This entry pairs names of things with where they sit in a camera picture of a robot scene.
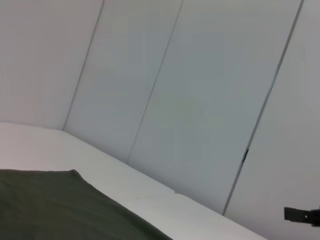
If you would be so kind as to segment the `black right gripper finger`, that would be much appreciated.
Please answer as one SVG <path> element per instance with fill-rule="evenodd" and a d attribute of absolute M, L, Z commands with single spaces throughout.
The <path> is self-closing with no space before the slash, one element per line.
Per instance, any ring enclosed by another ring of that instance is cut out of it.
<path fill-rule="evenodd" d="M 302 210 L 284 207 L 284 219 L 294 223 L 309 224 L 312 227 L 320 227 L 320 208 Z"/>

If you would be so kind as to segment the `dark green FREE! t-shirt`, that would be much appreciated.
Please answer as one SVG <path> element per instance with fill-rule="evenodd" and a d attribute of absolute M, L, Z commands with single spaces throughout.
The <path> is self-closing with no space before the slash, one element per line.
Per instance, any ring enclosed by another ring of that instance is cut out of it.
<path fill-rule="evenodd" d="M 0 169 L 0 240 L 172 240 L 76 170 Z"/>

